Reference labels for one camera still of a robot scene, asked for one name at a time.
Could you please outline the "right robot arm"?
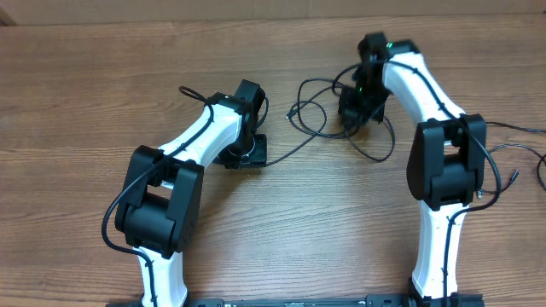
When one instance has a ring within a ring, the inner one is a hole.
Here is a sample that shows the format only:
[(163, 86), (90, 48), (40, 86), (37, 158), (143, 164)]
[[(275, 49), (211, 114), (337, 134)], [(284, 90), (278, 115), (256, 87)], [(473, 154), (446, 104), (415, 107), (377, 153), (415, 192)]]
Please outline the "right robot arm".
[(353, 86), (342, 86), (338, 112), (347, 130), (385, 120), (395, 96), (415, 124), (406, 166), (409, 191), (420, 207), (417, 262), (406, 306), (482, 306), (480, 294), (460, 294), (458, 242), (474, 193), (483, 184), (485, 120), (468, 115), (441, 89), (410, 40), (390, 42), (382, 32), (358, 44)]

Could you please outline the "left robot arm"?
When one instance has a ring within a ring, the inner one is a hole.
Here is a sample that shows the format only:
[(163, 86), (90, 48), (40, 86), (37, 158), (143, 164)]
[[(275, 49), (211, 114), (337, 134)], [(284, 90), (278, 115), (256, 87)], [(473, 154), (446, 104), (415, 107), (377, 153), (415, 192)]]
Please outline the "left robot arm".
[(180, 87), (203, 102), (201, 116), (176, 139), (159, 148), (140, 146), (131, 155), (123, 189), (105, 214), (124, 234), (125, 246), (106, 244), (137, 256), (144, 291), (136, 306), (185, 306), (183, 251), (188, 247), (200, 210), (205, 169), (264, 166), (266, 137), (258, 111), (268, 105), (259, 84), (242, 80), (232, 95), (210, 97)]

